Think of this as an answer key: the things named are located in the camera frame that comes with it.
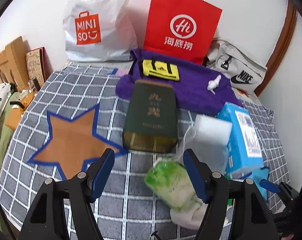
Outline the green white wipes pack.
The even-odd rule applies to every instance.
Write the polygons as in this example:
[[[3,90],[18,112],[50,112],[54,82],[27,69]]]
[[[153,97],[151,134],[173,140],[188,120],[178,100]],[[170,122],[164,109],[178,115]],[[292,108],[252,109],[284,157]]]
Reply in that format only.
[[[186,168],[172,161],[158,161],[144,177],[144,182],[170,208],[188,211],[201,206]]]

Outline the blue tissue pack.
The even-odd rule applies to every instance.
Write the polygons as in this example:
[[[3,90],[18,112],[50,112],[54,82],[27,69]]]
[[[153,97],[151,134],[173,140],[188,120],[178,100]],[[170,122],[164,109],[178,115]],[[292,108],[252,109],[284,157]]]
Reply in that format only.
[[[229,176],[238,179],[257,168],[262,168],[263,157],[260,143],[249,112],[227,102],[216,118],[232,123],[227,144],[229,157],[226,172]]]

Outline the brown star cardboard mat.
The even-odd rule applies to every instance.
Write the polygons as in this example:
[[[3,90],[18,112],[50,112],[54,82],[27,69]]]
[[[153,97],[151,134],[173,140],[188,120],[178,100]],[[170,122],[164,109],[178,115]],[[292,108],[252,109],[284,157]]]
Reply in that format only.
[[[106,149],[115,156],[128,150],[97,133],[99,105],[89,108],[73,119],[48,111],[46,120],[49,138],[27,161],[30,164],[57,167],[62,180],[71,179],[101,158]]]

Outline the grey checkered bed sheet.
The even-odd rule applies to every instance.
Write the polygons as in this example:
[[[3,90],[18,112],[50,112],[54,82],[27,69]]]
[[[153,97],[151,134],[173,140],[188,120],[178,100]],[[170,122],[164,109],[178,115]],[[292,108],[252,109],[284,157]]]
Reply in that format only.
[[[120,143],[129,102],[116,96],[118,71],[129,63],[68,63],[50,75],[15,130],[0,171],[0,203],[7,218],[21,228],[37,191],[46,178],[60,180],[54,166],[29,163],[49,137],[48,112],[74,118],[99,105],[97,132]],[[131,152],[117,157],[103,195],[93,205],[106,239],[193,239],[195,232],[175,225],[169,207],[143,181],[157,154]]]

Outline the white sponge block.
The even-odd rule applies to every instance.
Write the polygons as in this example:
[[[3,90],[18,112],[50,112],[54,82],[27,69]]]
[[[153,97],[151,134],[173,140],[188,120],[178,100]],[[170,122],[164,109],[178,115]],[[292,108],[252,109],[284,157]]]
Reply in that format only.
[[[209,145],[227,146],[232,130],[232,123],[207,115],[197,114],[194,131],[196,142]]]

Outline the wooden nightstand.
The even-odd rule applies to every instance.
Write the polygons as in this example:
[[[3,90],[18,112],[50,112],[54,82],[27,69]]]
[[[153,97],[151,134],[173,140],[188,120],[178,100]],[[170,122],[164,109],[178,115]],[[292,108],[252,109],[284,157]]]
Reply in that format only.
[[[37,91],[23,90],[17,97],[10,102],[12,107],[6,121],[5,126],[9,127],[13,131],[20,123],[26,109],[30,106],[31,102],[37,95]]]

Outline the grey Nike bag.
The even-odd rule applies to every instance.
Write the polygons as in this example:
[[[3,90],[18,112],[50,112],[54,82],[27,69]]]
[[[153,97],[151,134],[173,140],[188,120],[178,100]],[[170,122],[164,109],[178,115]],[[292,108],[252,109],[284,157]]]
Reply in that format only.
[[[261,85],[267,67],[248,53],[222,38],[213,39],[206,56],[206,67],[222,73],[233,88],[252,94]]]

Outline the dark green tea tin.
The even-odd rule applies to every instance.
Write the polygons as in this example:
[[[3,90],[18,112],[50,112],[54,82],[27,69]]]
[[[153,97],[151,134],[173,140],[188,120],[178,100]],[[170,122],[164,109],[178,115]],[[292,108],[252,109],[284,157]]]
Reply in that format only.
[[[129,150],[169,153],[178,141],[176,96],[171,85],[139,79],[126,113],[123,146]]]

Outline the purple towel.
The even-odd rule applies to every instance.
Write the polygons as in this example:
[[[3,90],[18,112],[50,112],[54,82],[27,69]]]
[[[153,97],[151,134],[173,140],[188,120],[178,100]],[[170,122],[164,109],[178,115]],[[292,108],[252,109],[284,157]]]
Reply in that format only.
[[[243,106],[236,98],[230,80],[223,75],[218,87],[213,92],[207,90],[208,82],[218,77],[220,72],[190,61],[144,49],[133,49],[130,53],[133,63],[129,74],[122,76],[116,85],[116,95],[122,99],[131,99],[136,80],[144,79],[171,85],[176,95],[177,107],[192,112],[217,115],[227,102],[239,107]],[[155,60],[176,65],[180,80],[172,81],[144,76],[142,71],[143,60]]]

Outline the brown book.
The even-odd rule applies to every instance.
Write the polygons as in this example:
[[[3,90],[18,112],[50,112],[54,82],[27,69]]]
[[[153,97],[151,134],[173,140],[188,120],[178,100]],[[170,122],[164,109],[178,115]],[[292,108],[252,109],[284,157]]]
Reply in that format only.
[[[30,79],[37,78],[40,85],[46,81],[45,49],[40,47],[25,54],[26,68]]]

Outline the wooden headboard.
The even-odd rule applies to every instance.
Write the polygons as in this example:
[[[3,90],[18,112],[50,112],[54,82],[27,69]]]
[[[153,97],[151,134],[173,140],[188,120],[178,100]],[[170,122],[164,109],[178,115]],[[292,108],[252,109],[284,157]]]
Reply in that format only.
[[[0,83],[11,83],[21,92],[27,87],[29,74],[26,66],[26,45],[18,37],[0,52]]]

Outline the yellow black Adidas pouch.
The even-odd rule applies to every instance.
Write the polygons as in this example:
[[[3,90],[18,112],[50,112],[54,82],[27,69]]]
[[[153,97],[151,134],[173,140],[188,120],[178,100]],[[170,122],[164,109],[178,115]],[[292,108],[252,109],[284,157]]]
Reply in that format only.
[[[144,76],[153,76],[160,79],[180,81],[179,70],[177,65],[156,61],[143,60],[142,69]]]

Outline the white Miniso plastic bag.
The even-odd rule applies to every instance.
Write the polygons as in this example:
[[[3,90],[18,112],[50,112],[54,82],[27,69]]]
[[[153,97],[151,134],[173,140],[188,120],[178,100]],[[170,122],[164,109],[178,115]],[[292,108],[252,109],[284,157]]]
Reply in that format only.
[[[129,61],[138,47],[126,11],[129,0],[69,0],[63,19],[70,61]]]

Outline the red Haidilao paper bag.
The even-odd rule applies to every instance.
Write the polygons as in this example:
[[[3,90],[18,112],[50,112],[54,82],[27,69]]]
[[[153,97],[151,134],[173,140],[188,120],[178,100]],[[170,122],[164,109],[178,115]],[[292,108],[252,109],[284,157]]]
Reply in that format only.
[[[202,64],[221,14],[206,0],[151,0],[143,49]]]

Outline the mesh drawstring pouch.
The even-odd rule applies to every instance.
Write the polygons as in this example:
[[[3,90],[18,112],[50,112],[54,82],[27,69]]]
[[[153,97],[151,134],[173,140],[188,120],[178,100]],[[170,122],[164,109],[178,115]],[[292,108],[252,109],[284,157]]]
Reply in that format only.
[[[206,163],[212,172],[225,174],[229,156],[226,145],[204,137],[193,126],[189,126],[179,143],[174,160],[183,165],[183,153],[187,149],[191,149],[198,160]]]

